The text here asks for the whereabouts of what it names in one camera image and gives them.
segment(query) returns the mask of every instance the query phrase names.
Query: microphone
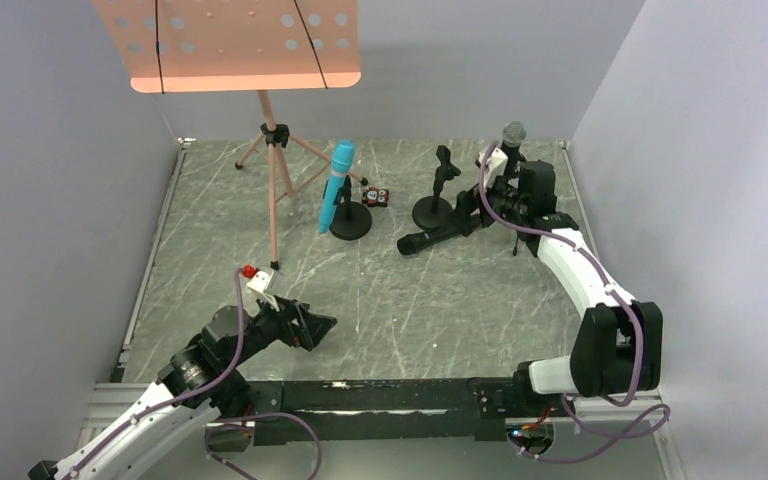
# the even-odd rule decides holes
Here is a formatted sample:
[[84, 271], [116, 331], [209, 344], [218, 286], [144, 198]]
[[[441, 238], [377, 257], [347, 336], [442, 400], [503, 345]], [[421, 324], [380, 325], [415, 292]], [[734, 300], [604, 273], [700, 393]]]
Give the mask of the microphone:
[[331, 154], [331, 176], [325, 186], [325, 196], [322, 198], [322, 210], [319, 211], [319, 233], [328, 231], [334, 221], [337, 211], [337, 195], [346, 181], [346, 174], [352, 168], [355, 159], [355, 144], [349, 140], [340, 140]]
[[516, 167], [519, 163], [519, 147], [525, 141], [526, 132], [522, 122], [511, 122], [502, 129], [502, 144], [499, 146], [508, 157], [508, 163], [505, 164], [505, 178], [513, 178], [516, 174]]
[[[473, 230], [480, 228], [481, 219], [478, 215], [472, 215], [469, 221]], [[457, 236], [465, 235], [451, 224], [446, 223], [425, 232], [405, 235], [396, 242], [396, 248], [399, 249], [399, 253], [402, 255], [414, 255], [428, 247]]]

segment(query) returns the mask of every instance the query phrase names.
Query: wall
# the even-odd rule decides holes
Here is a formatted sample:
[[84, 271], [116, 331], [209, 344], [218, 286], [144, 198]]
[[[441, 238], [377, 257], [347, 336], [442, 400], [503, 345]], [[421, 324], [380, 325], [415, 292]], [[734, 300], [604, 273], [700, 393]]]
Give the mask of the wall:
[[0, 479], [70, 453], [177, 151], [89, 2], [0, 2]]
[[768, 479], [768, 2], [649, 0], [572, 141], [691, 479]]
[[[642, 5], [359, 0], [360, 82], [274, 92], [278, 121], [309, 138], [492, 138], [520, 119], [535, 139], [569, 139]], [[161, 104], [178, 136], [245, 139], [263, 122], [252, 92]]]

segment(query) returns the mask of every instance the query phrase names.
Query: orange music stand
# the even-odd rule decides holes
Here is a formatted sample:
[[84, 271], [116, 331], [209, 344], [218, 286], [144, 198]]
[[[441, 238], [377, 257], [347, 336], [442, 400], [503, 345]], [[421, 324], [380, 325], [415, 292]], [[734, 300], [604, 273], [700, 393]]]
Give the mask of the orange music stand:
[[[268, 90], [344, 88], [360, 80], [356, 0], [93, 0], [142, 93], [256, 90], [265, 119], [238, 169], [266, 140], [272, 267], [278, 264], [276, 209], [330, 165], [330, 157], [277, 124]], [[284, 159], [287, 140], [326, 164], [298, 187]], [[285, 191], [276, 195], [276, 165]], [[350, 175], [362, 184], [357, 173]]]

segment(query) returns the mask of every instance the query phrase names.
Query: gray floor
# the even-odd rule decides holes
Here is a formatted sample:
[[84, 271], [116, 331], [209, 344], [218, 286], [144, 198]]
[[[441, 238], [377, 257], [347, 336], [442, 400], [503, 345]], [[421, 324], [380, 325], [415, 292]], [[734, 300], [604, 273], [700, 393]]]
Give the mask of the gray floor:
[[[206, 324], [234, 302], [232, 274], [270, 259], [265, 159], [242, 171], [233, 163], [248, 142], [196, 142], [173, 197], [132, 342], [125, 381], [147, 382]], [[334, 142], [313, 142], [326, 152]], [[279, 204], [283, 284], [277, 294], [310, 303], [339, 324], [313, 352], [275, 344], [241, 368], [251, 380], [507, 376], [520, 361], [568, 353], [579, 319], [548, 268], [526, 250], [511, 256], [514, 233], [494, 225], [415, 257], [395, 248], [417, 231], [416, 200], [430, 194], [447, 144], [463, 175], [443, 196], [477, 180], [472, 165], [486, 141], [358, 141], [357, 170], [390, 189], [390, 206], [371, 210], [370, 234], [343, 242], [316, 233], [323, 175]], [[572, 179], [557, 142], [523, 146], [529, 160], [555, 165], [559, 209], [584, 228]], [[297, 146], [287, 150], [298, 180], [322, 164]], [[360, 187], [355, 195], [360, 197]], [[256, 309], [246, 297], [248, 309]]]

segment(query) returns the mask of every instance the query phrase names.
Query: tripod leg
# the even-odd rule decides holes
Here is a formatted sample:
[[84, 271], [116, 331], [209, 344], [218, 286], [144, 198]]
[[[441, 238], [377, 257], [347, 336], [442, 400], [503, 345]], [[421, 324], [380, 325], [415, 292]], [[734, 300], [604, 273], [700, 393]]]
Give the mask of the tripod leg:
[[237, 167], [237, 170], [243, 168], [243, 164], [246, 163], [246, 160], [249, 159], [249, 156], [251, 156], [252, 153], [257, 151], [257, 146], [262, 141], [263, 141], [263, 133], [258, 133], [257, 137], [255, 137], [255, 139], [252, 140], [252, 143], [251, 145], [249, 145], [249, 148], [246, 150], [246, 153], [244, 153], [243, 156], [239, 160], [237, 160], [237, 163], [234, 164], [234, 166]]
[[272, 263], [270, 267], [278, 270], [278, 217], [275, 212], [278, 200], [275, 198], [275, 145], [269, 145], [269, 234], [272, 241]]
[[[322, 150], [320, 150], [320, 149], [314, 147], [313, 145], [311, 145], [310, 142], [308, 142], [304, 138], [301, 138], [301, 137], [299, 137], [297, 135], [294, 135], [293, 133], [290, 133], [290, 140], [298, 143], [305, 150], [307, 150], [310, 153], [312, 153], [312, 154], [318, 156], [319, 158], [325, 160], [326, 162], [328, 162], [329, 165], [331, 164], [331, 157], [326, 155], [325, 152], [323, 152]], [[349, 176], [354, 178], [355, 181], [360, 182], [361, 185], [364, 185], [364, 186], [369, 185], [369, 180], [367, 180], [366, 177], [364, 177], [363, 175], [361, 175], [359, 173], [355, 173], [353, 171], [349, 171]]]
[[281, 179], [284, 181], [284, 191], [288, 197], [295, 197], [296, 190], [293, 188], [293, 179], [290, 178], [290, 171], [287, 170], [287, 160], [284, 158], [284, 149], [275, 147], [275, 160], [278, 162], [278, 168], [281, 169]]

